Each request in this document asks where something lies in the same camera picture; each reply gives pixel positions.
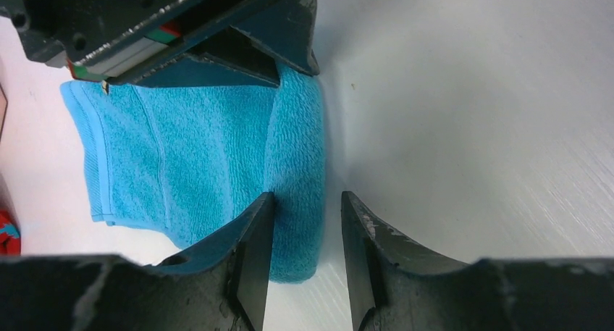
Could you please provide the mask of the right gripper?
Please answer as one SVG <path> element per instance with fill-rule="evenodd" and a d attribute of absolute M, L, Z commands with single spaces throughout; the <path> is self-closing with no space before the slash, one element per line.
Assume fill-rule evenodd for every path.
<path fill-rule="evenodd" d="M 146 88 L 280 84 L 272 57 L 232 28 L 162 26 L 205 0 L 1 0 L 26 57 Z"/>

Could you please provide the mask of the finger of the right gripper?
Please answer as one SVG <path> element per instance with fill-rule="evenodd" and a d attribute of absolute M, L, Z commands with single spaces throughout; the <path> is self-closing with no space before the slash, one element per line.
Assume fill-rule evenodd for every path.
<path fill-rule="evenodd" d="M 249 77 L 276 77 L 275 62 L 316 76 L 316 11 L 317 0 L 205 0 L 191 9 L 191 54 Z"/>

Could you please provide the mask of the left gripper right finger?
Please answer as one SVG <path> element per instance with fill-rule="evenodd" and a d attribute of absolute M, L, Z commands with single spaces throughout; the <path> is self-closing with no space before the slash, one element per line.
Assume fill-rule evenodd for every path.
<path fill-rule="evenodd" d="M 439 254 L 341 195 L 354 330 L 611 330 L 611 258 Z"/>

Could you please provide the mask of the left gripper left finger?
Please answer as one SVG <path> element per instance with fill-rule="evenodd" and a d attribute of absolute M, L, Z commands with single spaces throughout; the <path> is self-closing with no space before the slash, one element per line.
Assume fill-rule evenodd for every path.
<path fill-rule="evenodd" d="M 4 256 L 3 330 L 261 330 L 275 199 L 157 265 L 117 255 Z"/>

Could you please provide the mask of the red and blue towel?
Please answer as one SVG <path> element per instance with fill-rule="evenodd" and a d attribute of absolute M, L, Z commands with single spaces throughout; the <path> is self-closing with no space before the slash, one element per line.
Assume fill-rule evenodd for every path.
<path fill-rule="evenodd" d="M 1 255 L 19 256 L 21 254 L 21 239 L 15 221 L 10 213 L 1 210 Z"/>

